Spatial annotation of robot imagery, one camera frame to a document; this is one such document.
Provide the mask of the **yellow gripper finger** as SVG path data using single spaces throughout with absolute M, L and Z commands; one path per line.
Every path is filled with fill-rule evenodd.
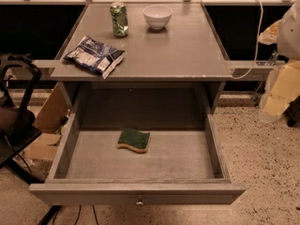
M 259 34 L 258 41 L 261 44 L 265 45 L 275 44 L 278 41 L 278 31 L 280 25 L 281 20 L 272 23 L 269 27 L 267 27 L 263 32 Z
M 260 119 L 271 123 L 279 119 L 291 102 L 300 96 L 300 61 L 290 60 L 274 67 L 268 75 L 260 101 Z

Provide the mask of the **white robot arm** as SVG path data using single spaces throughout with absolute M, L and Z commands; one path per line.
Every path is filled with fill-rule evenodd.
M 300 0 L 283 15 L 277 30 L 277 52 L 289 59 L 273 68 L 260 101 L 260 119 L 274 122 L 300 96 Z

